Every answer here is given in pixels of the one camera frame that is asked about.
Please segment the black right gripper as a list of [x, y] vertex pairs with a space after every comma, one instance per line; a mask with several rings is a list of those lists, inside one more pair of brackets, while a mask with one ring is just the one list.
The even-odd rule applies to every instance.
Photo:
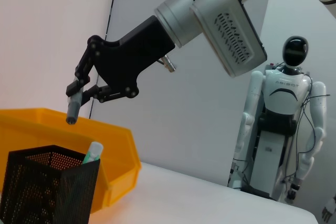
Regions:
[[94, 66], [106, 85], [94, 85], [83, 92], [81, 105], [91, 98], [100, 103], [135, 98], [139, 94], [139, 74], [174, 48], [174, 42], [154, 15], [117, 41], [94, 35], [88, 39], [87, 49], [75, 69], [76, 79], [66, 88], [66, 95], [75, 95], [90, 82], [89, 73]]

